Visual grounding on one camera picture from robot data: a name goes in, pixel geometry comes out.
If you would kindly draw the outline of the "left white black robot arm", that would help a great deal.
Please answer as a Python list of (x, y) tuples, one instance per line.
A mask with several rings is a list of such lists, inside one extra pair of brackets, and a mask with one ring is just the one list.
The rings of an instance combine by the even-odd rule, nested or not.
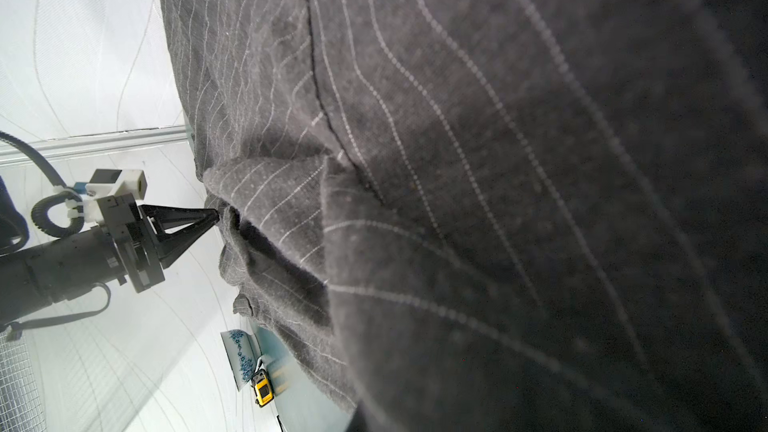
[(52, 185), (52, 194), (24, 218), (1, 190), (1, 330), (14, 341), (26, 330), (72, 323), (95, 311), (33, 318), (33, 313), (108, 284), (131, 283), (138, 293), (164, 281), (164, 272), (219, 220), (211, 208), (144, 203), (147, 181), (135, 169), (98, 169), (67, 184), (26, 142), (2, 133)]

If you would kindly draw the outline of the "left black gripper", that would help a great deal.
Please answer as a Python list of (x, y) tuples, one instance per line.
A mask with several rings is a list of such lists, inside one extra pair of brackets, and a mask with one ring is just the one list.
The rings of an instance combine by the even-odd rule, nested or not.
[(131, 194), (99, 198), (96, 203), (137, 293), (163, 282), (162, 267), (169, 268), (219, 221), (214, 209), (139, 206)]

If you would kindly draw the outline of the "dark grey striped shirt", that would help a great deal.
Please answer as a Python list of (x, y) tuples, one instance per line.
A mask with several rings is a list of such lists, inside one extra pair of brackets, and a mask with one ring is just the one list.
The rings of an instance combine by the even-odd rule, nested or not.
[(767, 427), (767, 0), (161, 0), (234, 311), (364, 431)]

